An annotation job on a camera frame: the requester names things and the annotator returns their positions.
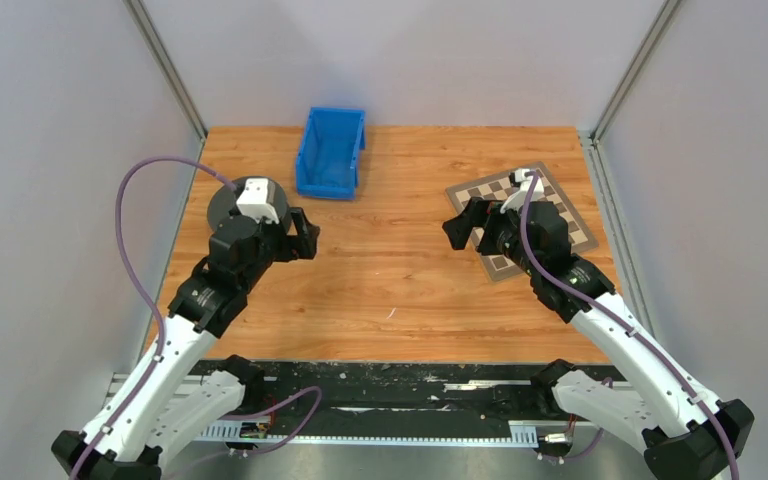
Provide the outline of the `dark grey cable spool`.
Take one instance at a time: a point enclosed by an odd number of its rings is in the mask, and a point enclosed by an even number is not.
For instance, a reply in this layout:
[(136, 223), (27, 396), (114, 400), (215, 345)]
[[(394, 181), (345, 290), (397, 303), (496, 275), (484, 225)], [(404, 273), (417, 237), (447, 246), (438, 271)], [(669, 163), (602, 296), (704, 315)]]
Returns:
[(289, 230), (291, 223), (290, 205), (281, 185), (269, 177), (243, 176), (233, 180), (236, 187), (235, 194), (222, 187), (211, 198), (207, 210), (207, 222), (213, 232), (219, 228), (220, 223), (227, 217), (239, 215), (237, 199), (252, 179), (261, 180), (260, 186), (268, 186), (268, 203), (274, 207), (284, 230)]

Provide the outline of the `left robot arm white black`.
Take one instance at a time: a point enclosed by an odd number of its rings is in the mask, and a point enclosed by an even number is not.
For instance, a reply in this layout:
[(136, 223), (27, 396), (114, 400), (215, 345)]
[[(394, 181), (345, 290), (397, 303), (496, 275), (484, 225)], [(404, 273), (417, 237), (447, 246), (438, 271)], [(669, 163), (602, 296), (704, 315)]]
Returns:
[(173, 396), (247, 306), (247, 297), (275, 262), (311, 260), (320, 233), (300, 207), (275, 223), (242, 213), (225, 218), (208, 254), (178, 288), (151, 348), (113, 399), (80, 431), (62, 431), (52, 452), (72, 479), (159, 479), (188, 444), (226, 413), (260, 410), (263, 375), (229, 357), (206, 385)]

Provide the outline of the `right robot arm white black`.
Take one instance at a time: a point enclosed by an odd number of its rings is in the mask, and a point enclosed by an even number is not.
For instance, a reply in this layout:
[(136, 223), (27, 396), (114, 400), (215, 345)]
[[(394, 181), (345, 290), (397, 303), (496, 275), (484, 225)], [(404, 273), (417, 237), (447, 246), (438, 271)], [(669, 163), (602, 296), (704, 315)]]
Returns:
[(654, 340), (613, 283), (573, 253), (568, 223), (553, 203), (533, 201), (515, 211), (473, 197), (442, 229), (455, 250), (479, 230), (477, 252), (522, 269), (537, 299), (589, 338), (633, 388), (623, 394), (556, 360), (532, 379), (537, 413), (586, 418), (641, 453), (658, 479), (738, 473), (752, 411), (739, 399), (721, 400)]

